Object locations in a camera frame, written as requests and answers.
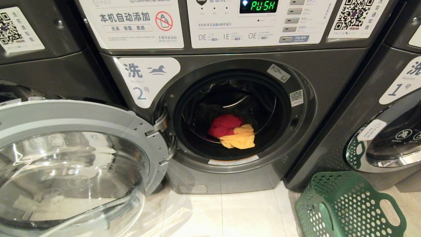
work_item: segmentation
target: washer door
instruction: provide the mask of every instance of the washer door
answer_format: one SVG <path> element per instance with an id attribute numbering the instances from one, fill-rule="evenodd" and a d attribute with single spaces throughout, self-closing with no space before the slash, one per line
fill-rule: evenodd
<path id="1" fill-rule="evenodd" d="M 0 235 L 117 236 L 163 179 L 166 141 L 132 111 L 33 99 L 0 103 Z"/>
<path id="2" fill-rule="evenodd" d="M 421 163 L 421 90 L 362 126 L 346 148 L 354 169 L 380 173 Z"/>

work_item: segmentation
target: laundry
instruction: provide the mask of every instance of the laundry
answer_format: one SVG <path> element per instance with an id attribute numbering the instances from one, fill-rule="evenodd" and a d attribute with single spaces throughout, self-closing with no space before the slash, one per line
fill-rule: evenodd
<path id="1" fill-rule="evenodd" d="M 247 149 L 254 147 L 254 129 L 251 124 L 244 124 L 234 128 L 234 135 L 219 138 L 226 148 Z"/>
<path id="2" fill-rule="evenodd" d="M 232 114 L 224 114 L 212 121 L 208 134 L 217 138 L 234 135 L 234 128 L 240 127 L 243 120 Z"/>

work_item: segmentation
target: yellow cloth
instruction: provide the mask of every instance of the yellow cloth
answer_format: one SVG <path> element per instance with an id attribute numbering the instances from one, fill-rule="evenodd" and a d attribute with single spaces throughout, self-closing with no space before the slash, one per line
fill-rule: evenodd
<path id="1" fill-rule="evenodd" d="M 244 124 L 234 128 L 234 135 L 219 138 L 226 148 L 247 149 L 254 147 L 254 129 L 251 124 Z"/>

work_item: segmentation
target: white tile floor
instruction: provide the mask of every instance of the white tile floor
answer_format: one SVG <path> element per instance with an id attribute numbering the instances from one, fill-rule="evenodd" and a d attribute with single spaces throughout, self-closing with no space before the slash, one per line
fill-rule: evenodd
<path id="1" fill-rule="evenodd" d="M 242 194 L 180 195 L 165 187 L 147 198 L 125 237 L 298 237 L 283 183 Z"/>

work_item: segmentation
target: red prohibition sign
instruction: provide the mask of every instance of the red prohibition sign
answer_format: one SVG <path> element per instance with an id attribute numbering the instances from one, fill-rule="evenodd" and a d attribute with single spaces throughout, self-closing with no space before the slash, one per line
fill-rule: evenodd
<path id="1" fill-rule="evenodd" d="M 165 11 L 158 12 L 157 15 L 155 16 L 155 22 L 158 28 L 160 28 L 163 31 L 169 31 L 171 30 L 171 28 L 173 28 L 173 18 L 171 17 L 170 14 L 168 14 L 168 12 L 165 12 Z"/>

